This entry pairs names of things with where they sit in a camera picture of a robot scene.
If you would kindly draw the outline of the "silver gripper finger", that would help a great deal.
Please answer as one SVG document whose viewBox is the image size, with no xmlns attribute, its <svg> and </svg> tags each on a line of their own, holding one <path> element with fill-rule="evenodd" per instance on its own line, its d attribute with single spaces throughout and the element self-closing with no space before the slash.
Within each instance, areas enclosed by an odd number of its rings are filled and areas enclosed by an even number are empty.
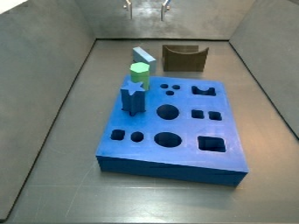
<svg viewBox="0 0 299 224">
<path fill-rule="evenodd" d="M 165 21 L 165 14 L 170 10 L 170 3 L 173 0 L 165 0 L 162 4 L 162 12 L 161 12 L 161 19 Z"/>
</svg>

